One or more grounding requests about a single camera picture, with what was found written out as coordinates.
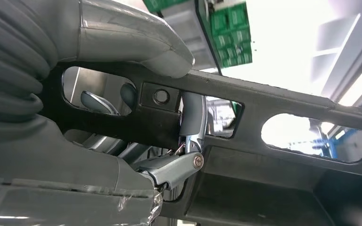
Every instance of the clear tape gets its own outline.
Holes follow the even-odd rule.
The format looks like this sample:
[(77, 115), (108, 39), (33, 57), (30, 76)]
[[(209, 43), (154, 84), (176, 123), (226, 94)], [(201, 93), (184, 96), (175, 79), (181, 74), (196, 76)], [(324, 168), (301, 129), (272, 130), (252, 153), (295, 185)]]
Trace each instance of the clear tape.
[(15, 226), (148, 226), (162, 204), (156, 190), (0, 179), (0, 220)]

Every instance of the green panel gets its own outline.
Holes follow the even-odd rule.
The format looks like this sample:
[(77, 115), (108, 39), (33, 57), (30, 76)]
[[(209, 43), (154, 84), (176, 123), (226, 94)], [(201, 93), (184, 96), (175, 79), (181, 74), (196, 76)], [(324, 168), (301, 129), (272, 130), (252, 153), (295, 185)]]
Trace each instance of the green panel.
[(228, 29), (227, 16), (224, 13), (214, 13), (211, 16), (212, 33), (214, 35)]
[(227, 54), (226, 49), (220, 49), (218, 52), (219, 52), (219, 56), (220, 56), (221, 60), (224, 60), (224, 59), (228, 58), (228, 54)]
[(244, 64), (249, 64), (253, 62), (252, 53), (244, 53), (243, 56), (244, 56)]
[(233, 43), (237, 44), (243, 41), (250, 41), (249, 30), (234, 31), (231, 33)]
[(237, 65), (237, 59), (236, 58), (229, 58), (222, 61), (223, 67), (231, 67)]
[(229, 46), (232, 43), (232, 39), (229, 35), (219, 35), (214, 37), (214, 42), (217, 48), (223, 48)]
[(229, 57), (229, 58), (234, 58), (234, 57), (237, 56), (237, 53), (236, 53), (234, 47), (229, 47), (229, 48), (227, 48), (227, 54), (228, 54), (228, 57)]
[(218, 49), (217, 49), (216, 44), (214, 42), (214, 35), (213, 35), (213, 32), (212, 32), (212, 26), (211, 26), (211, 16), (209, 17), (210, 19), (208, 20), (207, 17), (209, 15), (206, 14), (205, 1), (198, 0), (198, 1), (195, 1), (195, 4), (197, 4), (197, 6), (196, 6), (197, 7), (197, 15), (198, 15), (198, 17), (200, 17), (202, 30), (206, 32), (208, 44), (213, 49), (213, 54), (214, 54), (213, 57), (215, 58), (215, 61), (218, 63), (218, 66), (220, 68), (222, 68), (222, 60), (223, 59), (220, 58)]
[(143, 0), (149, 12), (155, 13), (167, 7), (166, 0)]
[(251, 36), (246, 4), (215, 11), (210, 17), (216, 55), (223, 67), (252, 62)]
[(229, 8), (228, 18), (231, 27), (247, 25), (246, 4), (243, 3)]
[(156, 13), (164, 8), (183, 3), (187, 0), (143, 0), (149, 12)]

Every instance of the gray protective cover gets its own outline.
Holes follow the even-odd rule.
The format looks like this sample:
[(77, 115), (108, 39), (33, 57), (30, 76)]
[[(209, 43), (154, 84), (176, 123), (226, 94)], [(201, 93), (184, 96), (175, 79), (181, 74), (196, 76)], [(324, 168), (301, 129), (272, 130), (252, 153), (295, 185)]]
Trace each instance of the gray protective cover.
[[(165, 21), (115, 1), (0, 0), (0, 190), (7, 191), (9, 184), (37, 184), (41, 188), (46, 183), (49, 186), (42, 186), (43, 189), (51, 192), (61, 191), (61, 184), (69, 185), (65, 186), (69, 191), (86, 194), (91, 192), (85, 190), (88, 187), (109, 190), (99, 195), (111, 199), (114, 196), (113, 200), (90, 199), (96, 203), (75, 213), (93, 225), (107, 225), (108, 219), (114, 225), (149, 222), (152, 210), (160, 211), (155, 206), (150, 180), (135, 173), (121, 159), (66, 141), (54, 122), (36, 115), (43, 108), (35, 95), (42, 91), (39, 80), (45, 79), (60, 61), (134, 61), (159, 75), (179, 78), (191, 69), (192, 54)], [(23, 197), (26, 203), (29, 199), (25, 197), (32, 190), (15, 196)], [(66, 194), (68, 201), (73, 202), (74, 193)], [(124, 198), (137, 198), (133, 194), (145, 199), (128, 202), (125, 215), (88, 218), (92, 215), (87, 213), (97, 212), (94, 206), (107, 206), (108, 200), (112, 205), (122, 205), (126, 203)], [(6, 198), (0, 195), (0, 202)], [(66, 195), (61, 193), (59, 200), (65, 201)], [(14, 202), (21, 204), (20, 199)], [(38, 201), (40, 206), (52, 204), (52, 210), (53, 203), (55, 199), (43, 196)]]

